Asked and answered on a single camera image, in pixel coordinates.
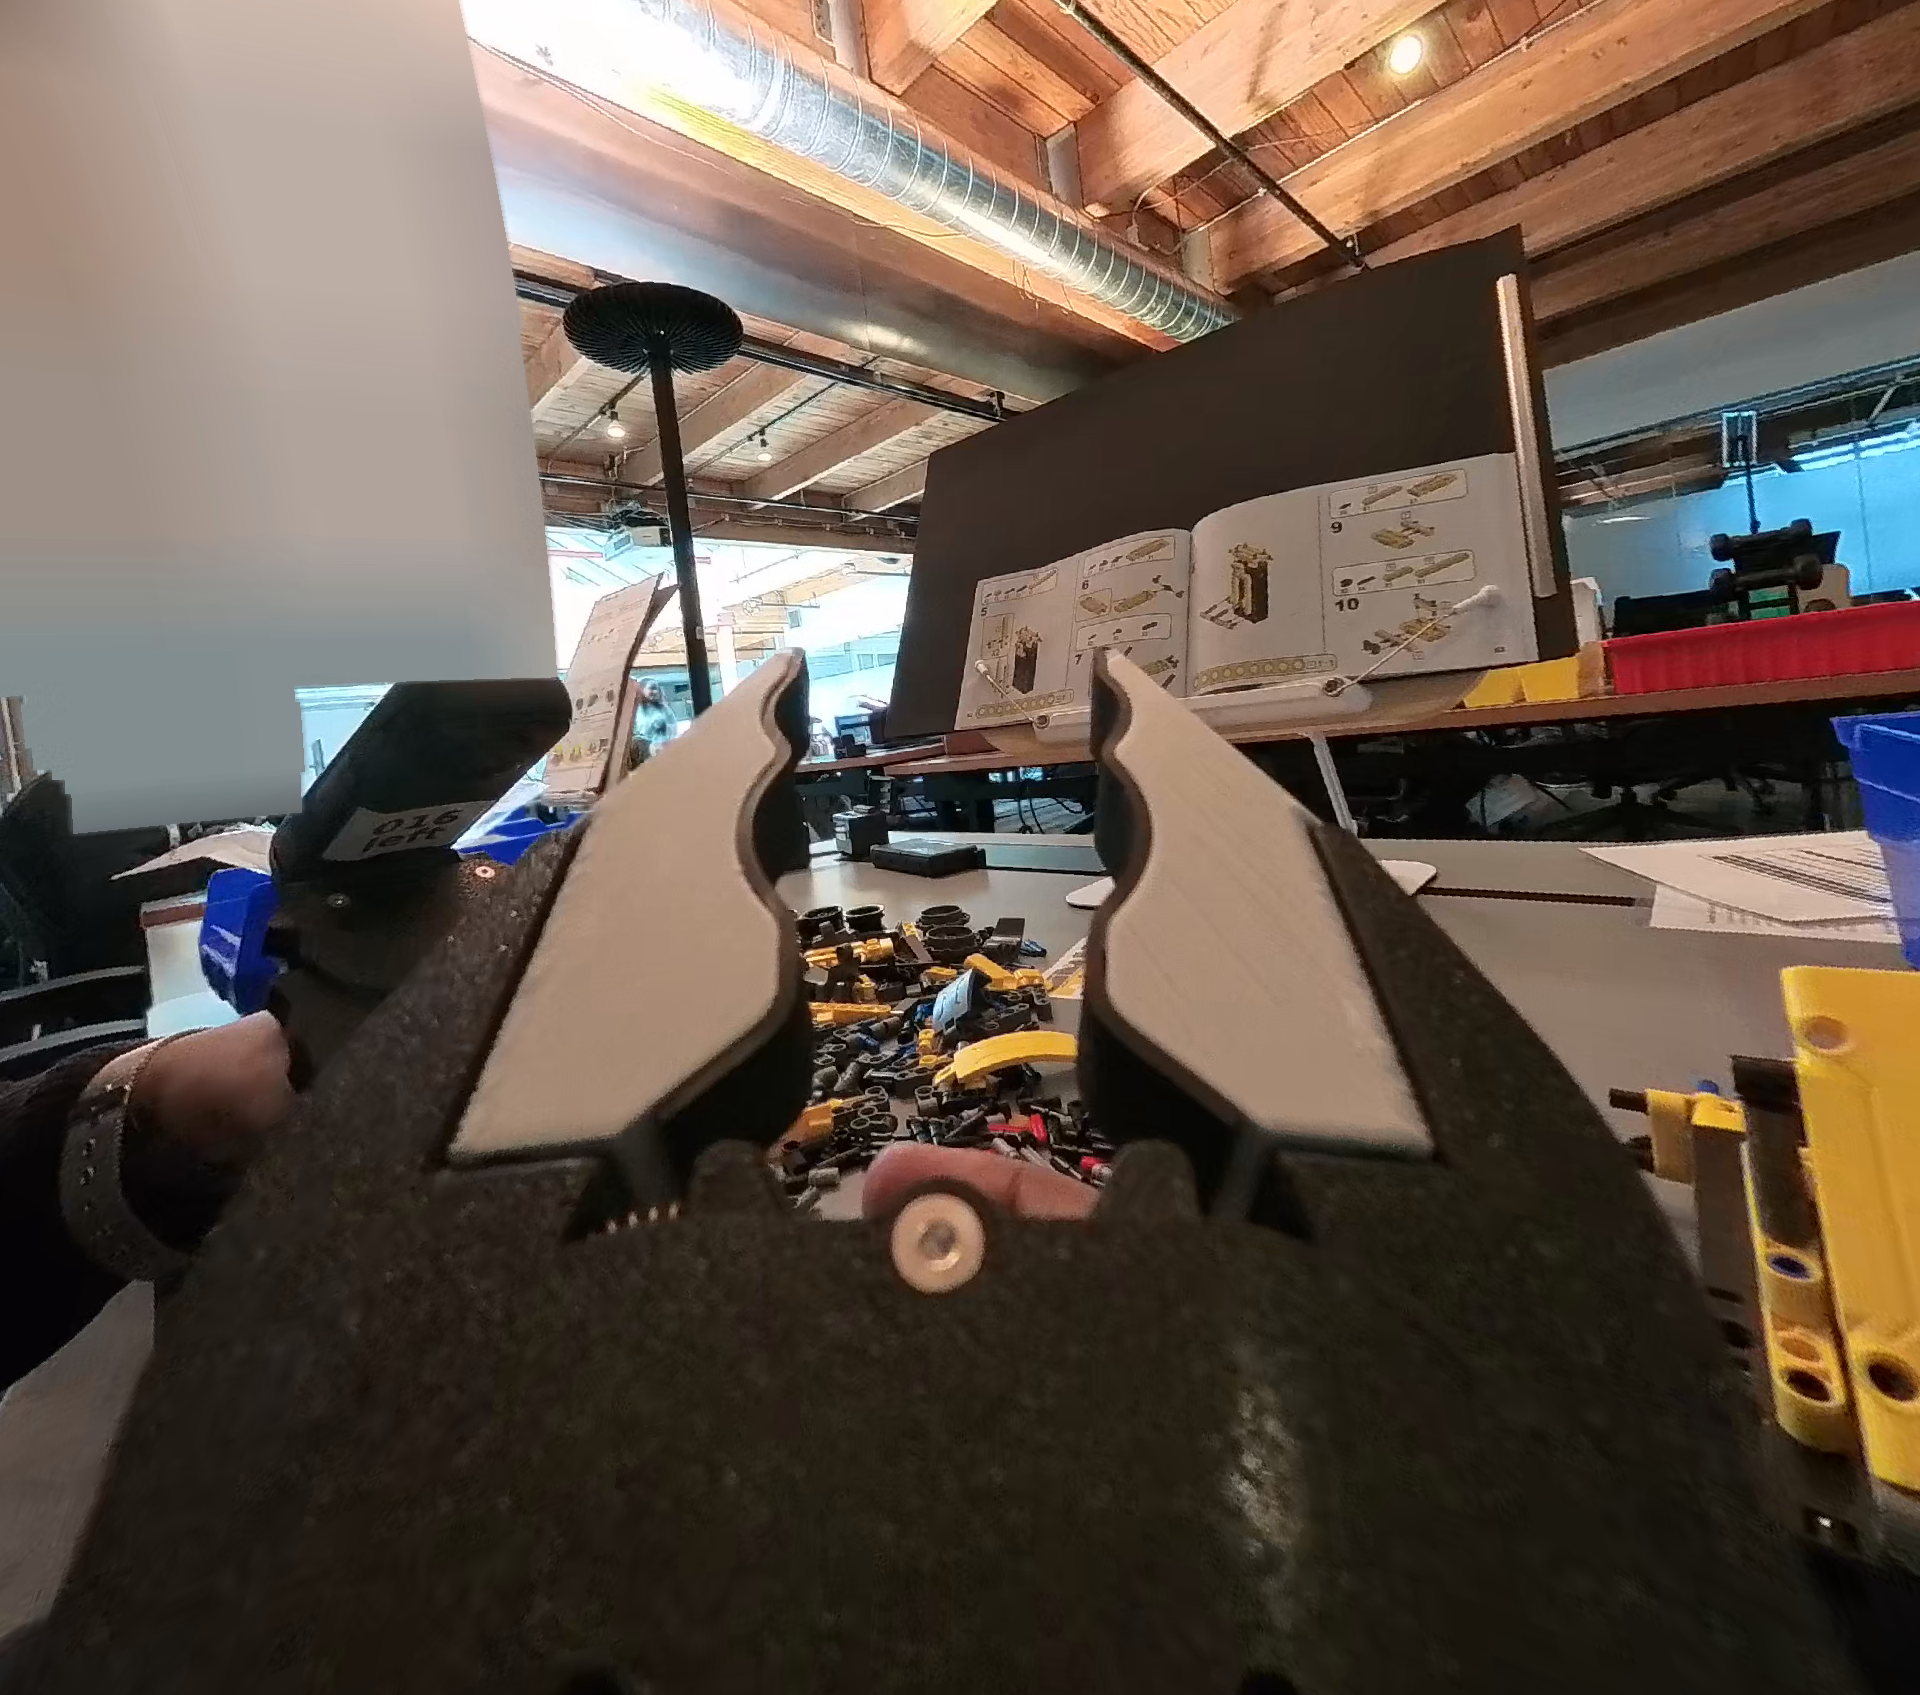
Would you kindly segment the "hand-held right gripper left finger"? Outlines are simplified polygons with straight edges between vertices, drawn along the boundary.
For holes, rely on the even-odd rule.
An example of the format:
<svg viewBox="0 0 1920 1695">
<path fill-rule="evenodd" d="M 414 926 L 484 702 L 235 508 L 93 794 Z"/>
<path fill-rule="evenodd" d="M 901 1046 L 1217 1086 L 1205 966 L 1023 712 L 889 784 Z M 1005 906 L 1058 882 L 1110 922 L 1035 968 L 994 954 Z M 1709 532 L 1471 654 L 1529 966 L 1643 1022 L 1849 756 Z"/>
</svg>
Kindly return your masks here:
<svg viewBox="0 0 1920 1695">
<path fill-rule="evenodd" d="M 452 1128 L 458 1170 L 586 1160 L 637 1214 L 687 1200 L 699 1160 L 755 1160 L 812 1080 L 800 924 L 811 862 L 800 652 L 764 660 L 571 844 L 534 946 Z"/>
</svg>

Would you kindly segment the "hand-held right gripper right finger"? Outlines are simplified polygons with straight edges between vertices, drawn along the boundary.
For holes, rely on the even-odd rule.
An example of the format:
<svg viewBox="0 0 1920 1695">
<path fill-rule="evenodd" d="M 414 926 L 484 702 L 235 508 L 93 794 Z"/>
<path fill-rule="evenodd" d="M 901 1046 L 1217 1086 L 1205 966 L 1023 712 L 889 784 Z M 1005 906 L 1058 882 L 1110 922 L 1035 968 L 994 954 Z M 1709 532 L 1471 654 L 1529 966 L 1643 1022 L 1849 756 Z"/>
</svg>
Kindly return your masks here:
<svg viewBox="0 0 1920 1695">
<path fill-rule="evenodd" d="M 1090 676 L 1094 848 L 1076 1068 L 1123 1148 L 1258 1220 L 1295 1158 L 1431 1166 L 1436 1140 L 1325 828 L 1131 658 Z"/>
</svg>

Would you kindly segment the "white book stand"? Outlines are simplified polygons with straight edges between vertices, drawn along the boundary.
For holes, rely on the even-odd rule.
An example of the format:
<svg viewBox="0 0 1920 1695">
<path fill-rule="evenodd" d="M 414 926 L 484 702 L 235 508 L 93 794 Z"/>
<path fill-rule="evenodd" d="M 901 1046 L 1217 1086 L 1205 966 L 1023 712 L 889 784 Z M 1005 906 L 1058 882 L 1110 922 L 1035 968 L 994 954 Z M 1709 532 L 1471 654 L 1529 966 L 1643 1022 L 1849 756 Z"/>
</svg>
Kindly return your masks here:
<svg viewBox="0 0 1920 1695">
<path fill-rule="evenodd" d="M 1307 732 L 1314 766 L 1329 796 L 1333 816 L 1346 834 L 1359 836 L 1360 828 L 1341 784 L 1333 760 L 1331 738 L 1323 728 L 1366 712 L 1375 706 L 1370 680 L 1385 670 L 1389 658 L 1405 648 L 1412 648 L 1428 638 L 1435 628 L 1451 628 L 1456 618 L 1487 612 L 1501 604 L 1505 594 L 1496 584 L 1482 584 L 1472 594 L 1452 604 L 1439 604 L 1417 620 L 1412 634 L 1399 644 L 1391 642 L 1389 652 L 1381 654 L 1370 668 L 1360 674 L 1327 674 L 1318 678 L 1295 678 L 1254 690 L 1234 690 L 1207 698 L 1174 698 L 1174 706 L 1193 710 L 1217 734 L 1254 734 L 1266 724 L 1283 726 L 1284 734 Z M 1070 700 L 1069 706 L 1042 708 L 1039 712 L 1014 718 L 1008 728 L 1027 726 L 1042 746 L 1076 746 L 1092 736 L 1092 700 Z M 1102 876 L 1066 894 L 1072 910 L 1092 912 L 1114 892 L 1114 880 Z"/>
</svg>

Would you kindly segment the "instruction booklet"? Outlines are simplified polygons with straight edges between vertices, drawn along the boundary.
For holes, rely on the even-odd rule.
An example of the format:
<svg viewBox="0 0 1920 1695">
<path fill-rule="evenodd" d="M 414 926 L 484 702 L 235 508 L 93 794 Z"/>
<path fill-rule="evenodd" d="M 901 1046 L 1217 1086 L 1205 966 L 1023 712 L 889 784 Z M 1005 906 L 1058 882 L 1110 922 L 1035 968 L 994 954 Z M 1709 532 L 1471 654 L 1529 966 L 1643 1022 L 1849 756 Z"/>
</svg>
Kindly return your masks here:
<svg viewBox="0 0 1920 1695">
<path fill-rule="evenodd" d="M 1525 664 L 1534 604 L 1513 456 L 1266 494 L 983 578 L 956 722 L 1084 710 L 1096 652 L 1179 698 Z"/>
</svg>

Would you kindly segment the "person's right hand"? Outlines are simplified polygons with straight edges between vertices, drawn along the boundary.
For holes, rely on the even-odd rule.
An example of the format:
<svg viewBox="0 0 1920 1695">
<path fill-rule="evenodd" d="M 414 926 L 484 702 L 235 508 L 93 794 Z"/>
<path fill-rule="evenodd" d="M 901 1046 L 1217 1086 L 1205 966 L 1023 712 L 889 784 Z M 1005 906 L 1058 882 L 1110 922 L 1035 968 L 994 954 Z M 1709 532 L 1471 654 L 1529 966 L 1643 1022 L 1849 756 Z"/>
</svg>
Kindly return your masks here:
<svg viewBox="0 0 1920 1695">
<path fill-rule="evenodd" d="M 895 1144 L 862 1178 L 861 1216 L 891 1222 L 911 1200 L 937 1192 L 1036 1222 L 1084 1220 L 1101 1202 L 1098 1188 L 1016 1156 Z"/>
</svg>

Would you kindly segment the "person's left hand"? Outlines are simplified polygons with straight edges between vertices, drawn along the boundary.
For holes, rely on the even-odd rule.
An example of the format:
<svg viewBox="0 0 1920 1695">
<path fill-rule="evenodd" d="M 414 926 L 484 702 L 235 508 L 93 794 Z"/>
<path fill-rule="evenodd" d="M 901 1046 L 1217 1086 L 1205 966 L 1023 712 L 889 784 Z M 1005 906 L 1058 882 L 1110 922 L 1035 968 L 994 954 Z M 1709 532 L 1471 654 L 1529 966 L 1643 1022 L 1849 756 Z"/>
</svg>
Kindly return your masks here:
<svg viewBox="0 0 1920 1695">
<path fill-rule="evenodd" d="M 176 1246 L 228 1200 L 294 1104 L 293 1058 L 271 1012 L 143 1050 L 124 1112 L 123 1184 Z"/>
</svg>

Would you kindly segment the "cardboard instruction sign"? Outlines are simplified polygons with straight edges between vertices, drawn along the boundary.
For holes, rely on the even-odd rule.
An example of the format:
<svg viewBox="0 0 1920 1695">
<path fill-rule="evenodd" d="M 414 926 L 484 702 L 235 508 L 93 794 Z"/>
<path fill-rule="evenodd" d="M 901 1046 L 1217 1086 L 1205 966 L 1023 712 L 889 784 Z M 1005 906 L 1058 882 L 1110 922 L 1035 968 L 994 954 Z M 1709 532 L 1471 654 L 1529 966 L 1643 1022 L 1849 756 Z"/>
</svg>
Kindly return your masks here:
<svg viewBox="0 0 1920 1695">
<path fill-rule="evenodd" d="M 632 670 L 675 596 L 673 582 L 651 576 L 593 606 L 564 676 L 572 712 L 567 734 L 544 762 L 541 788 L 546 802 L 583 808 L 628 772 Z"/>
</svg>

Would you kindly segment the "pile of small bricks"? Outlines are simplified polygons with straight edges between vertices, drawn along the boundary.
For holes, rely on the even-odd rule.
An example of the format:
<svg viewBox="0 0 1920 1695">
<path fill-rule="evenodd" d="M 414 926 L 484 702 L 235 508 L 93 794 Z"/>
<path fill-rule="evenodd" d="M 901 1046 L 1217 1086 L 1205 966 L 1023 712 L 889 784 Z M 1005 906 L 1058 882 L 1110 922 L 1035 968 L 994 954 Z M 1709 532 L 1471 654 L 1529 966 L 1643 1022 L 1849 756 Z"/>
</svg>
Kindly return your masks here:
<svg viewBox="0 0 1920 1695">
<path fill-rule="evenodd" d="M 1117 1144 L 1086 1108 L 1086 942 L 1051 952 L 1025 918 L 823 906 L 794 916 L 811 1092 L 769 1166 L 803 1216 L 856 1202 L 876 1156 L 983 1152 L 1104 1186 Z"/>
</svg>

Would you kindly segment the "yellow plastic bin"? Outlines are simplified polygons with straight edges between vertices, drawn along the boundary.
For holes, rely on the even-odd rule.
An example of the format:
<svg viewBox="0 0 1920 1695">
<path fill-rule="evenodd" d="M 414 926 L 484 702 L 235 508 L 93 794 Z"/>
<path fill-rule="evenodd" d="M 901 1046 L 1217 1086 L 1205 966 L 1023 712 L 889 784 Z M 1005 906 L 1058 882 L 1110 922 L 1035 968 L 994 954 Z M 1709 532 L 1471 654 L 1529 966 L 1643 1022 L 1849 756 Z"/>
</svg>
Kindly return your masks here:
<svg viewBox="0 0 1920 1695">
<path fill-rule="evenodd" d="M 1608 692 L 1607 654 L 1596 646 L 1566 658 L 1489 670 L 1458 706 L 1468 712 L 1490 712 L 1529 704 L 1602 700 Z"/>
</svg>

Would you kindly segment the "black office chair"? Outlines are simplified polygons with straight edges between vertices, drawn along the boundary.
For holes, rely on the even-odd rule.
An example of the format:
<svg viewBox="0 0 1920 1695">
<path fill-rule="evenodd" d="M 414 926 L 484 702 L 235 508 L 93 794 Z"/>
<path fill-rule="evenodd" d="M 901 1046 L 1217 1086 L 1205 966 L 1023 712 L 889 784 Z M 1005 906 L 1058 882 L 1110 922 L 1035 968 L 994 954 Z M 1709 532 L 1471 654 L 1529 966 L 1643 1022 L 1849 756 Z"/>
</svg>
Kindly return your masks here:
<svg viewBox="0 0 1920 1695">
<path fill-rule="evenodd" d="M 140 894 L 124 880 L 164 828 L 80 834 L 71 796 L 40 776 L 2 816 L 2 1076 L 22 1082 L 147 1026 L 152 980 Z"/>
</svg>

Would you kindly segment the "black floor lamp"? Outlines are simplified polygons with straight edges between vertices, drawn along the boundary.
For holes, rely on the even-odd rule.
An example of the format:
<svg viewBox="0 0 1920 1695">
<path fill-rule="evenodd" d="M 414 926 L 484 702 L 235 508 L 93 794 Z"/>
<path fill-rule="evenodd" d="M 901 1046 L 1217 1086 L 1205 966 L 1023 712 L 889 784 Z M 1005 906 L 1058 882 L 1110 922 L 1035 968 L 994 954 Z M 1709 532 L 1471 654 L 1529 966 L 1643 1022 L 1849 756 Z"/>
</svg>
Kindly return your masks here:
<svg viewBox="0 0 1920 1695">
<path fill-rule="evenodd" d="M 746 332 L 719 298 L 660 282 L 586 290 L 562 314 L 562 332 L 588 364 L 647 376 L 675 552 L 690 714 L 712 706 L 708 634 L 700 600 L 690 492 L 676 378 L 710 372 L 739 356 Z"/>
</svg>

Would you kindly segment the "printed paper sheets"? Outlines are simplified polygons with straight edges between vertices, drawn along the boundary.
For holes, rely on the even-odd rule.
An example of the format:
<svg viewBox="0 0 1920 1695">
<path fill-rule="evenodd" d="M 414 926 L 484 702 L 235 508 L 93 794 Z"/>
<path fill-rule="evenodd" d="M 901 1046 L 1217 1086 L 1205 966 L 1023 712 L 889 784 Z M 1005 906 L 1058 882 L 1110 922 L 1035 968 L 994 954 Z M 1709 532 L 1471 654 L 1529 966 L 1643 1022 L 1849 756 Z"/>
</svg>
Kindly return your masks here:
<svg viewBox="0 0 1920 1695">
<path fill-rule="evenodd" d="M 1646 890 L 1657 932 L 1899 946 L 1902 926 L 1868 834 L 1589 844 Z"/>
</svg>

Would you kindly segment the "black backboard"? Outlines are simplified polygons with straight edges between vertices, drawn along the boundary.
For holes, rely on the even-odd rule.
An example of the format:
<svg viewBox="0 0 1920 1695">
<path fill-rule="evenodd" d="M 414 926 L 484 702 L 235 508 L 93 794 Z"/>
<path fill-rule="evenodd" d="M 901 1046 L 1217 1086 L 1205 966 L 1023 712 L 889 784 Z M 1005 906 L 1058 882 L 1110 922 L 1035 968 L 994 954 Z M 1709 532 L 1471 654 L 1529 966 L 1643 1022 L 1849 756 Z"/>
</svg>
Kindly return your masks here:
<svg viewBox="0 0 1920 1695">
<path fill-rule="evenodd" d="M 1515 456 L 1494 286 L 1522 278 L 1549 456 L 1560 588 L 1536 600 L 1541 654 L 1574 652 L 1565 510 L 1554 476 L 1525 234 L 1511 226 L 1370 268 L 937 452 L 897 652 L 889 732 L 961 730 L 977 586 L 1025 566 L 1266 494 L 1428 462 Z"/>
</svg>

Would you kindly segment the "red plastic bin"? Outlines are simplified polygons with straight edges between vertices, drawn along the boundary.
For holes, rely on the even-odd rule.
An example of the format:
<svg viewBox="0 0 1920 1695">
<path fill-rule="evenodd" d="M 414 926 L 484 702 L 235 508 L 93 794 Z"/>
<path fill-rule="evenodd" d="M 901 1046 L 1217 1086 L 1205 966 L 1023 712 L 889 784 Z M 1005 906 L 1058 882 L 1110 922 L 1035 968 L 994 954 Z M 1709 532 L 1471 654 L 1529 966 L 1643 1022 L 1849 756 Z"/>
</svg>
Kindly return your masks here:
<svg viewBox="0 0 1920 1695">
<path fill-rule="evenodd" d="M 1918 604 L 1616 638 L 1604 644 L 1604 664 L 1620 698 L 1909 672 L 1918 666 Z"/>
</svg>

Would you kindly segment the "silver metal bar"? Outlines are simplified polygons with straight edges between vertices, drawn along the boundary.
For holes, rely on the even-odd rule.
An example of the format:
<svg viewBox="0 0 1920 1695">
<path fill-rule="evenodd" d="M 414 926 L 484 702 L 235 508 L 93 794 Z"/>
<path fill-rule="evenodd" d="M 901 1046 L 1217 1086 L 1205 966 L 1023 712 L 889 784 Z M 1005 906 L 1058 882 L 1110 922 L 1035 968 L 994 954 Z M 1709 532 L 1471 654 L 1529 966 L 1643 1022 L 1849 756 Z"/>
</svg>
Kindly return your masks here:
<svg viewBox="0 0 1920 1695">
<path fill-rule="evenodd" d="M 1501 358 L 1515 438 L 1518 502 L 1527 548 L 1531 592 L 1536 600 L 1554 596 L 1562 582 L 1554 550 L 1550 514 L 1549 456 L 1543 448 L 1538 400 L 1527 336 L 1525 280 L 1509 270 L 1494 286 L 1501 328 Z"/>
</svg>

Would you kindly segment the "yellow and black brick model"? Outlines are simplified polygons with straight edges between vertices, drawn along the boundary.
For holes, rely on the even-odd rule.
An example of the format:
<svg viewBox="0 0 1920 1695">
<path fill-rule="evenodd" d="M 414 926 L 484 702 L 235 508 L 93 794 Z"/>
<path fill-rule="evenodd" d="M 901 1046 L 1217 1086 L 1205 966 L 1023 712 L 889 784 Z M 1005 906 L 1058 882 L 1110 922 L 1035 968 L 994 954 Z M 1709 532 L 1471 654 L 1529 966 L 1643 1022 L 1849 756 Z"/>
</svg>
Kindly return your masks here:
<svg viewBox="0 0 1920 1695">
<path fill-rule="evenodd" d="M 1918 1570 L 1918 976 L 1783 974 L 1788 1058 L 1730 1090 L 1614 1088 L 1636 1164 L 1692 1194 L 1765 1488 L 1815 1546 Z"/>
</svg>

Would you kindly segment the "blue bin with tag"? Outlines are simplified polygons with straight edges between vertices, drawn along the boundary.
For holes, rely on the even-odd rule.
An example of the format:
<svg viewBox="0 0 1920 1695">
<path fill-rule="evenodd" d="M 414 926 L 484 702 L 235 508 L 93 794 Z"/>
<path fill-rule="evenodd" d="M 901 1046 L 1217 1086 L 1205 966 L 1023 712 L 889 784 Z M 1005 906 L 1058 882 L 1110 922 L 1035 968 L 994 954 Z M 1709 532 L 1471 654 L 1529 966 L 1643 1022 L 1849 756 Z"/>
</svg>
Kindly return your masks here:
<svg viewBox="0 0 1920 1695">
<path fill-rule="evenodd" d="M 1902 956 L 1918 968 L 1918 724 L 1904 714 L 1837 718 L 1863 806 L 1867 834 L 1881 848 Z"/>
</svg>

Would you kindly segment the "silver ventilation duct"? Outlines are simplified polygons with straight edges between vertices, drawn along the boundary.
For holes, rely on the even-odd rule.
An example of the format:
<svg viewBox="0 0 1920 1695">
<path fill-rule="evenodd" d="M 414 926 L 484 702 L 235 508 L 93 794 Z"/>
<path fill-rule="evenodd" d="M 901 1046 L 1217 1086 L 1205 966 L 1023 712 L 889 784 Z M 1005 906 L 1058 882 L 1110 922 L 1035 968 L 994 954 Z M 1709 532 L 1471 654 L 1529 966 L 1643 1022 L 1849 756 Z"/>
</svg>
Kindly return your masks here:
<svg viewBox="0 0 1920 1695">
<path fill-rule="evenodd" d="M 1184 344 L 1237 310 L 729 0 L 458 0 L 484 52 L 937 254 Z"/>
</svg>

